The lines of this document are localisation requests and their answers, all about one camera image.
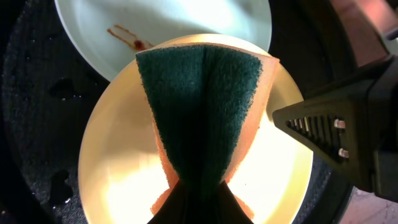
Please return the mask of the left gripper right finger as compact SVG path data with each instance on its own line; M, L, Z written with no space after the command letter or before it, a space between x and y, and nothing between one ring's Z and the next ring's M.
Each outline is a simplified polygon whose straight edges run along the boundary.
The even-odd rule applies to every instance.
M217 201L221 224L252 224L225 181L218 187Z

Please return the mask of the light blue plate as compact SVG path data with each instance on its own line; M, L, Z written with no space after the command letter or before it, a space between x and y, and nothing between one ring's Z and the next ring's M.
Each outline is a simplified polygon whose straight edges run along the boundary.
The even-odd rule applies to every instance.
M55 0L80 55L111 81L146 48L193 34L223 34L269 50L271 7L261 0Z

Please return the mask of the yellow plate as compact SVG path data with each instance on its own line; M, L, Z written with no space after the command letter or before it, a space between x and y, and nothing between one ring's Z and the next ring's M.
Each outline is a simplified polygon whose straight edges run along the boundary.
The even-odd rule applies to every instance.
M112 75L85 129L78 185L89 223L147 223L155 201L170 188L156 144L152 113L132 52L107 37L103 57L123 70ZM228 177L255 223L291 223L303 202L313 154L274 126L273 111L302 101L283 66L277 69L267 109L247 154Z

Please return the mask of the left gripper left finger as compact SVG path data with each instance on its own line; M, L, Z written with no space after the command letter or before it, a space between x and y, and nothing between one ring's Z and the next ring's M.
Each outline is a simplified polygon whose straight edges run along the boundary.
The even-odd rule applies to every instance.
M163 206L147 224L184 224L186 199L186 187L179 180Z

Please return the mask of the green yellow sponge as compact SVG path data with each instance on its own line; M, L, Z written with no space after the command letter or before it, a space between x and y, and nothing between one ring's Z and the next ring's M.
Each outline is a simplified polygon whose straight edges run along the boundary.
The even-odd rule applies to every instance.
M279 60L199 43L146 50L136 62L157 145L174 186L186 187L185 223L220 223L218 187L234 171L233 156L251 147Z

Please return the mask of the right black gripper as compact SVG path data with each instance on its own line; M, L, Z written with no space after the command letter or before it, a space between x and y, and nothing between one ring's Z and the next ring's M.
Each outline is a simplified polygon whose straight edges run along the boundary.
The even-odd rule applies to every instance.
M370 140L374 193L397 202L397 57L372 85L361 80L276 110L272 117L277 128L361 190L373 187Z

